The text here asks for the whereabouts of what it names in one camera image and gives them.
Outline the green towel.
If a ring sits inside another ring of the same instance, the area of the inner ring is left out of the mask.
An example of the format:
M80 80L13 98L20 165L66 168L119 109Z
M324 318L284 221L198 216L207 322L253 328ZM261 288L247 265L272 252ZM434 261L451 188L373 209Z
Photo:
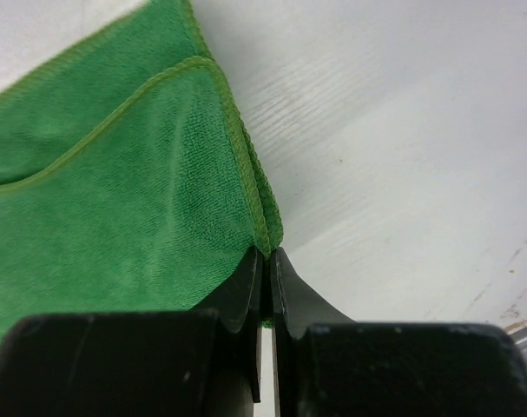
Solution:
M187 309L280 211L187 1L151 1L0 93L0 342L33 314Z

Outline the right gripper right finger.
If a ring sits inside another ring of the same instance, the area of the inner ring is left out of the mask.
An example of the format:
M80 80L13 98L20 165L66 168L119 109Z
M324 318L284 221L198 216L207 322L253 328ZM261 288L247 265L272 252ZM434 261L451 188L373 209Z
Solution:
M273 324L289 338L301 340L307 331L329 334L334 327L354 324L298 275L283 248L271 254L269 274Z

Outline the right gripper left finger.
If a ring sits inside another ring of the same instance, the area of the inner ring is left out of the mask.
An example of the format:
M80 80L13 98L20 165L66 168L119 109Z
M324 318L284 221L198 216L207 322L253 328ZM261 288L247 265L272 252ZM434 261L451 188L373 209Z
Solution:
M261 283L263 255L251 247L243 255L234 272L193 310L215 311L224 328L231 334L260 330Z

